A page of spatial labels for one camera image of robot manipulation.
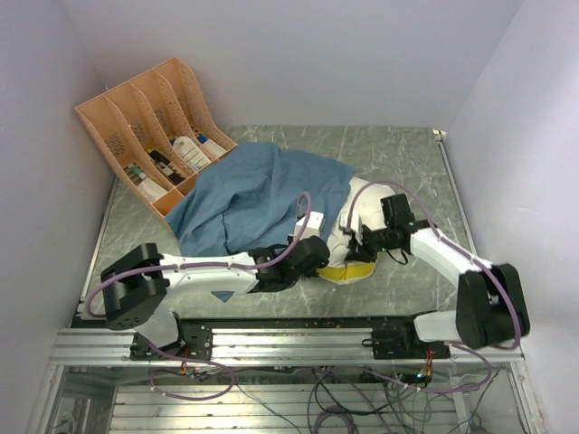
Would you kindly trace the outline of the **white pillow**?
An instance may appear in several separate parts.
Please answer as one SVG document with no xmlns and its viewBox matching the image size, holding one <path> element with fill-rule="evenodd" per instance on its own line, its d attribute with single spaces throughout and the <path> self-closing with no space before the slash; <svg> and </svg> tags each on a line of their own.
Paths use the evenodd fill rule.
<svg viewBox="0 0 579 434">
<path fill-rule="evenodd" d="M 328 265 L 318 269 L 325 280 L 346 285 L 370 277 L 375 271 L 378 254 L 370 259 L 354 259 L 363 244 L 363 229 L 382 230 L 386 227 L 381 200 L 394 195 L 394 190 L 381 184 L 371 184 L 358 177 L 349 181 L 347 196 L 327 237 L 330 252 Z"/>
</svg>

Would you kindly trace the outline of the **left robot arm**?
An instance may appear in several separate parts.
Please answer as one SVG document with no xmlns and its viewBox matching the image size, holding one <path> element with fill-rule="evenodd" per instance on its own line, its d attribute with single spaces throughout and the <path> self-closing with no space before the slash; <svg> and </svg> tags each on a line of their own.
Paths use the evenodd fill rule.
<svg viewBox="0 0 579 434">
<path fill-rule="evenodd" d="M 162 254 L 143 244 L 101 273 L 106 327 L 133 330 L 165 359 L 185 346 L 181 315 L 169 304 L 179 296 L 205 291 L 228 301 L 236 294 L 276 293 L 301 278 L 315 277 L 330 252 L 318 236 L 230 257 L 186 258 Z"/>
</svg>

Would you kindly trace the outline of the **blue pillowcase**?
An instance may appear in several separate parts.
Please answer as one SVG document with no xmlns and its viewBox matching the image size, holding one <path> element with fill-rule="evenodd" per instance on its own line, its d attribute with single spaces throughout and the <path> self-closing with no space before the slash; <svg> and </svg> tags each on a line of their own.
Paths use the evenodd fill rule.
<svg viewBox="0 0 579 434">
<path fill-rule="evenodd" d="M 272 143 L 243 143 L 205 168 L 166 216 L 186 258 L 230 257 L 292 242 L 298 218 L 322 212 L 327 237 L 350 193 L 351 166 Z"/>
</svg>

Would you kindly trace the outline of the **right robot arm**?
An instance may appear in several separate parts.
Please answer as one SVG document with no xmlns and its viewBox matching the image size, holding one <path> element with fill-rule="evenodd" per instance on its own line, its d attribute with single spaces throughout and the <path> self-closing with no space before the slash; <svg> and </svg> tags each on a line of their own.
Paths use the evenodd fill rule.
<svg viewBox="0 0 579 434">
<path fill-rule="evenodd" d="M 456 289 L 456 307 L 417 315 L 400 333 L 400 350 L 415 358 L 431 342 L 461 342 L 470 349 L 514 349 L 528 335 L 530 322 L 517 269 L 494 264 L 446 237 L 429 218 L 419 220 L 405 194 L 383 196 L 372 185 L 356 193 L 343 233 L 348 259 L 373 261 L 378 253 L 400 251 L 426 262 Z"/>
</svg>

